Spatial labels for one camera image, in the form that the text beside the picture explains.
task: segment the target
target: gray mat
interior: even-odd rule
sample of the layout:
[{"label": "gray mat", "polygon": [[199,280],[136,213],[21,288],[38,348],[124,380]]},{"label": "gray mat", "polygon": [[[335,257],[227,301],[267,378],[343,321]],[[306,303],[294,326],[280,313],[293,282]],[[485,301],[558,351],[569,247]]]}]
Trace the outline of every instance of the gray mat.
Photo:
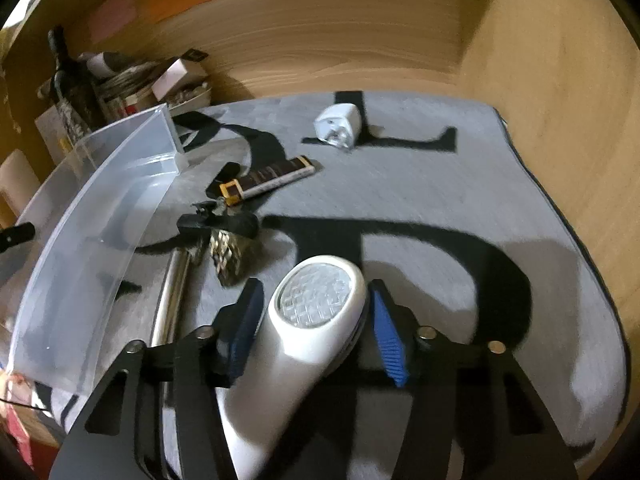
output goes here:
[{"label": "gray mat", "polygon": [[[316,115],[334,102],[328,93],[206,108],[220,123],[237,125],[219,131],[190,116],[186,123],[200,125],[194,142],[216,134],[188,153],[191,167],[175,180],[142,244],[175,235],[178,216],[206,200],[204,189],[227,161],[261,166],[278,143],[287,158],[307,155],[320,171],[252,205],[264,246],[252,275],[266,297],[313,252],[356,260],[421,323],[457,342],[499,339],[513,348],[578,462],[584,460],[618,421],[628,370],[615,310],[576,240],[520,164],[491,107],[392,92],[366,92],[365,101],[371,137],[351,153],[302,143],[314,136]],[[340,243],[332,243],[336,233]],[[314,237],[324,242],[310,242]],[[142,292],[114,305],[102,371],[129,340],[148,340],[167,258],[134,256],[126,278]],[[240,289],[221,288],[208,260],[196,268],[181,332],[210,323]],[[314,397],[317,411],[326,410],[326,427],[290,457],[286,478],[390,477],[411,401],[393,391],[349,395],[354,435],[344,436],[342,414],[332,413],[339,394]],[[54,395],[67,429],[82,405],[80,399],[70,406],[68,398]],[[166,422],[168,453],[179,468],[171,413]],[[453,454],[450,478],[460,477],[461,456]],[[318,472],[318,464],[329,469]]]}]

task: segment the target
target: white box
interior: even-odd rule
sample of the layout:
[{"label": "white box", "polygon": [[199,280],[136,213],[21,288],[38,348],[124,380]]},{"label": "white box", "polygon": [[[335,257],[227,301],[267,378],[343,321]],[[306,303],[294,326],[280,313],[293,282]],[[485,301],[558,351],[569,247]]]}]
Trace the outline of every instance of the white box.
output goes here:
[{"label": "white box", "polygon": [[206,77],[207,73],[200,63],[179,59],[153,83],[151,89],[160,101],[171,92],[188,84],[199,83]]}]

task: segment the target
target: white handheld device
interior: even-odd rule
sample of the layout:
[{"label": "white handheld device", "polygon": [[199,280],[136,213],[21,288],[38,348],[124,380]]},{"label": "white handheld device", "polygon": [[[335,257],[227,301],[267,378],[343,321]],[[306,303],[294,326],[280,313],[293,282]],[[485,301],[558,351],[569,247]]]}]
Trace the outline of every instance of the white handheld device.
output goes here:
[{"label": "white handheld device", "polygon": [[352,348],[366,297],[358,267],[336,256],[309,258],[280,282],[244,374],[216,390],[238,480],[260,472],[302,399]]}]

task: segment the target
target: wine bottle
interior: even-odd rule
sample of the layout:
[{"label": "wine bottle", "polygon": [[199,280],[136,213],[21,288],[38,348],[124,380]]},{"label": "wine bottle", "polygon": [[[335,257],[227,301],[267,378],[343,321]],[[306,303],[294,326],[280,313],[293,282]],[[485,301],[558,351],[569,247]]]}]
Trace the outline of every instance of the wine bottle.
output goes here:
[{"label": "wine bottle", "polygon": [[132,57],[121,52],[101,52],[87,54],[86,67],[99,80],[114,77],[135,63]]},{"label": "wine bottle", "polygon": [[84,135],[106,126],[107,120],[85,66],[69,56],[62,26],[49,31],[49,48],[56,61],[49,95],[75,144]]}]

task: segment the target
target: transparent container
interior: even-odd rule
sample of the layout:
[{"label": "transparent container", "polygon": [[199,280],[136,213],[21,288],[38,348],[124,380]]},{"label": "transparent container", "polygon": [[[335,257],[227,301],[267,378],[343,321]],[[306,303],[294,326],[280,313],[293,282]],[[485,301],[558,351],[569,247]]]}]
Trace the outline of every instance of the transparent container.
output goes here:
[{"label": "transparent container", "polygon": [[120,281],[181,152],[163,105],[82,139],[51,173],[18,219],[36,238],[0,254],[9,370],[91,391]]}]

